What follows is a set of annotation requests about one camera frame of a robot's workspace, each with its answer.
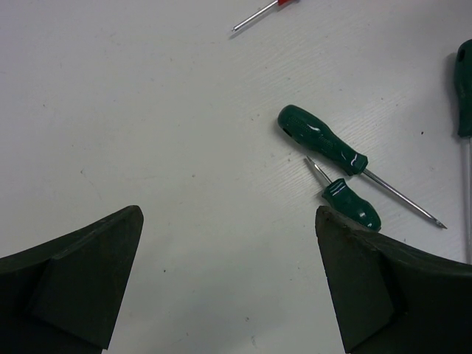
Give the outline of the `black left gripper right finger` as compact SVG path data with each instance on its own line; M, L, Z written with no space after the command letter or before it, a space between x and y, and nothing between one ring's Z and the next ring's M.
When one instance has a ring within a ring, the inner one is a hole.
M316 237L346 353L470 353L471 266L327 206Z

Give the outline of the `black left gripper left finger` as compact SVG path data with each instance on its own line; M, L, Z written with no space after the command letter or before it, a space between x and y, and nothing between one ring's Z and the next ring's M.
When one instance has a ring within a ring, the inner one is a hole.
M144 216L127 206L1 259L2 353L102 353L114 332Z

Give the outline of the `green screwdriver long shaft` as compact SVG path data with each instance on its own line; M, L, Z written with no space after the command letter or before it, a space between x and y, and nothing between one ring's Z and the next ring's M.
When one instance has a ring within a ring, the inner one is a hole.
M454 88L457 93L458 136L468 141L468 236L467 261L471 264L471 39L460 45L454 66Z

